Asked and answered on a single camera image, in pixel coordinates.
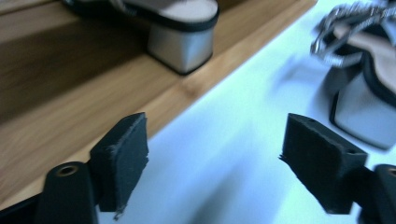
white surface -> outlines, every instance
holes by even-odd
[[[336,4],[318,2],[149,140],[148,166],[118,223],[356,223],[359,207],[350,216],[326,215],[277,158],[291,112],[366,150],[369,168],[396,163],[396,149],[381,153],[329,124],[320,94],[329,67],[309,56],[309,45],[315,23]],[[112,216],[101,214],[100,223]]]

silver chain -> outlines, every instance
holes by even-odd
[[[334,52],[340,49],[354,34],[383,20],[396,19],[396,5],[381,7],[355,3],[351,6],[341,5],[335,7],[318,25],[319,34],[311,45],[311,53],[318,56],[325,63],[336,67],[347,67],[361,60],[361,53],[353,53],[346,56],[337,55]],[[332,43],[324,43],[324,38],[331,35],[334,27],[340,23],[356,23],[349,32]]]

wooden surface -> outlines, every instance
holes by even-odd
[[[35,7],[54,0],[0,0],[0,15]]]
[[[144,111],[154,135],[315,3],[219,0],[214,55],[179,77],[145,53],[149,24],[82,19],[59,2],[0,17],[0,209],[44,174],[86,161],[118,120]]]

shoe heel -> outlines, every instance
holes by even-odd
[[[187,75],[212,56],[213,27],[203,31],[184,32],[152,24],[148,53],[181,75]]]
[[[330,121],[363,142],[390,149],[396,143],[396,105],[391,101],[392,94],[383,93],[381,97],[368,81],[364,75],[357,76],[339,91]]]

high heel sandal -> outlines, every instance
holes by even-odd
[[[113,6],[152,21],[148,53],[181,75],[206,63],[219,17],[215,0],[63,0],[78,14],[100,14]]]
[[[337,7],[321,23],[312,53],[360,72],[339,87],[330,120],[375,147],[396,143],[396,4]]]

